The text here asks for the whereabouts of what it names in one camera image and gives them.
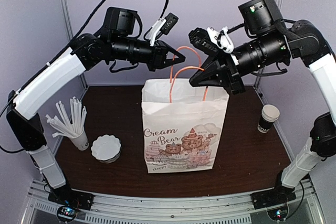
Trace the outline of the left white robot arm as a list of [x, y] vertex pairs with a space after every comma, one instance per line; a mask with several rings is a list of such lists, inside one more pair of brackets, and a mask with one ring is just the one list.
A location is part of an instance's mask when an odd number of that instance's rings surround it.
[[150, 71], [185, 61], [185, 57], [160, 39], [177, 23], [174, 14], [159, 18], [149, 30], [149, 40], [133, 36], [141, 19], [134, 10], [109, 7], [102, 27], [94, 34], [79, 33], [56, 59], [43, 67], [19, 91], [8, 97], [6, 119], [22, 148], [37, 163], [54, 194], [64, 205], [71, 205], [75, 192], [47, 146], [38, 110], [72, 79], [101, 61], [144, 63]]

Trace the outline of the white paper takeout bag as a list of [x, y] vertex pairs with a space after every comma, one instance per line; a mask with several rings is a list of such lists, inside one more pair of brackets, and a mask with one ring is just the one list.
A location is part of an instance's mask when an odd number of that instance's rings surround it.
[[149, 174], [212, 169], [229, 94], [217, 87], [192, 87], [171, 72], [142, 88], [144, 160]]

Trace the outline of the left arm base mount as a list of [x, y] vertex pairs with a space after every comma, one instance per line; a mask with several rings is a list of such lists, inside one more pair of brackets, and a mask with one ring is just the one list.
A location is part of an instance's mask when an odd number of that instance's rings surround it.
[[75, 191], [71, 188], [51, 189], [48, 200], [60, 205], [71, 206], [76, 209], [90, 210], [93, 203], [94, 195]]

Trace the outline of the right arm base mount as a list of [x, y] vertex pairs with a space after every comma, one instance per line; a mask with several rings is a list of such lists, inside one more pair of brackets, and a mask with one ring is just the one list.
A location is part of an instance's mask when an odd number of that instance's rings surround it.
[[254, 209], [269, 208], [276, 205], [285, 204], [296, 199], [294, 189], [277, 187], [251, 194]]

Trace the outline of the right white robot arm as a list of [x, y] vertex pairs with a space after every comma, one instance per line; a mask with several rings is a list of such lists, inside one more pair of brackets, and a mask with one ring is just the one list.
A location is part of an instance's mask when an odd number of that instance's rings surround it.
[[269, 199], [279, 204], [320, 161], [335, 154], [335, 54], [308, 20], [293, 21], [287, 28], [287, 20], [275, 0], [251, 0], [241, 4], [239, 11], [244, 19], [241, 26], [250, 38], [241, 46], [233, 45], [228, 28], [196, 28], [189, 33], [190, 43], [207, 55], [201, 69], [190, 78], [190, 85], [243, 93], [243, 76], [257, 76], [265, 66], [289, 65], [291, 59], [299, 58], [313, 75], [328, 106], [328, 112], [314, 121], [305, 147], [278, 174]]

